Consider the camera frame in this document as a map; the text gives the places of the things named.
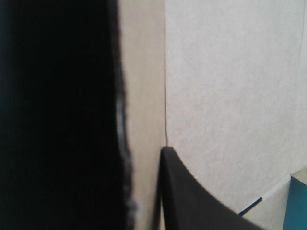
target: blue-green surface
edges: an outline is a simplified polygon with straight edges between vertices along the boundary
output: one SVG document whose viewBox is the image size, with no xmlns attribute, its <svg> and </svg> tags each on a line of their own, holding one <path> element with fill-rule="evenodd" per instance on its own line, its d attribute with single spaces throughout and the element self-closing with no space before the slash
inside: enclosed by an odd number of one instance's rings
<svg viewBox="0 0 307 230">
<path fill-rule="evenodd" d="M 283 230 L 307 230 L 307 186 L 291 178 Z"/>
</svg>

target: beige panel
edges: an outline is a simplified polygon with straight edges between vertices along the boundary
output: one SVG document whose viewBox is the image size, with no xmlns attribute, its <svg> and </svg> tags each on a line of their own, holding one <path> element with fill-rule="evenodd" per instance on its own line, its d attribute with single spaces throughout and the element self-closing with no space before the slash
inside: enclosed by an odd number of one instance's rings
<svg viewBox="0 0 307 230">
<path fill-rule="evenodd" d="M 289 185 L 290 180 L 270 197 L 255 206 L 244 218 L 267 230 L 282 230 Z"/>
<path fill-rule="evenodd" d="M 157 223 L 160 148 L 165 145 L 164 1 L 119 0 L 127 125 L 133 158 L 137 230 Z"/>
<path fill-rule="evenodd" d="M 305 3 L 305 19 L 303 39 L 299 54 L 300 65 L 297 76 L 295 141 L 292 152 L 291 172 L 295 173 L 307 165 L 307 15 Z"/>
<path fill-rule="evenodd" d="M 304 6 L 166 1 L 168 144 L 236 212 L 290 174 L 294 150 L 303 155 L 298 167 L 305 162 L 306 84 L 297 92 Z"/>
</svg>

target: dark foreground object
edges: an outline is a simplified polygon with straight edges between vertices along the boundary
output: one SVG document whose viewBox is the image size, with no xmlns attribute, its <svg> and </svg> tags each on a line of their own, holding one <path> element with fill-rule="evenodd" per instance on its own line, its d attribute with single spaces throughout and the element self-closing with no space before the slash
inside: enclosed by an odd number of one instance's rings
<svg viewBox="0 0 307 230">
<path fill-rule="evenodd" d="M 163 147 L 160 186 L 166 230 L 261 230 L 222 205 Z"/>
<path fill-rule="evenodd" d="M 0 1 L 1 230 L 124 227 L 109 13 Z"/>
</svg>

